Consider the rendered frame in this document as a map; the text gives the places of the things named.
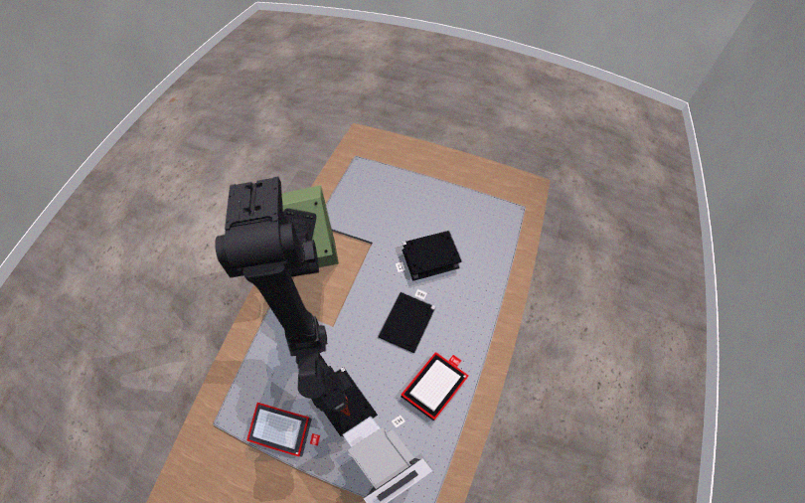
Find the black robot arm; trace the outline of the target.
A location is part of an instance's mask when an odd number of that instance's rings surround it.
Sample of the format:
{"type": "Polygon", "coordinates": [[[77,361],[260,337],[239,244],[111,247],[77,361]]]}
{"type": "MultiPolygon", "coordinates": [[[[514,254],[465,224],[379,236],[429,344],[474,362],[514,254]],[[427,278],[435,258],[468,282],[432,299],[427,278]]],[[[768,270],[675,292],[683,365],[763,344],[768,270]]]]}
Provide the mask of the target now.
{"type": "Polygon", "coordinates": [[[325,326],[307,311],[292,279],[319,272],[312,240],[315,223],[314,213],[289,208],[283,212],[278,176],[233,184],[225,234],[216,237],[215,248],[228,276],[244,276],[254,284],[284,328],[290,355],[296,356],[299,366],[300,395],[318,398],[330,411],[339,412],[348,403],[341,392],[345,387],[331,366],[324,376],[328,365],[320,353],[326,352],[325,326]]]}

